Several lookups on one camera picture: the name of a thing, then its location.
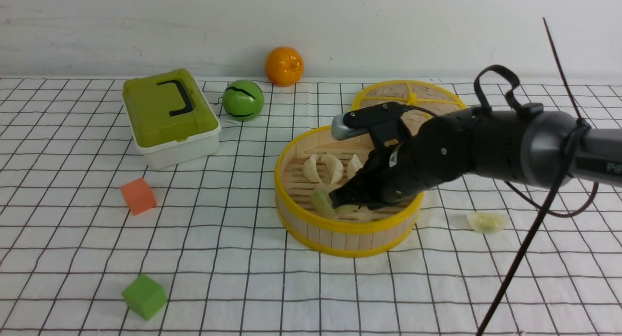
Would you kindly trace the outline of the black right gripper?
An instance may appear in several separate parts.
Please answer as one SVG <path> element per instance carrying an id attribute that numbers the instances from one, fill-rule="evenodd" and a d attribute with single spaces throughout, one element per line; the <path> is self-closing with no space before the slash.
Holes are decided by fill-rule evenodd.
<path id="1" fill-rule="evenodd" d="M 402 143 L 376 149 L 363 174 L 329 193 L 332 207 L 375 211 L 473 172 L 472 138 L 478 121 L 479 108 L 458 110 L 428 119 Z"/>

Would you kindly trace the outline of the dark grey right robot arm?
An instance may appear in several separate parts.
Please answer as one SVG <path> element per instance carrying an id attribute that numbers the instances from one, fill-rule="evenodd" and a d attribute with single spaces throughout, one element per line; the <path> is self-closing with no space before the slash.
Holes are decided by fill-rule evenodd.
<path id="1" fill-rule="evenodd" d="M 425 121 L 417 134 L 369 157 L 348 182 L 368 207 L 400 203 L 465 174 L 551 188 L 578 178 L 621 186 L 621 131 L 578 124 L 566 112 L 484 112 L 468 108 Z"/>

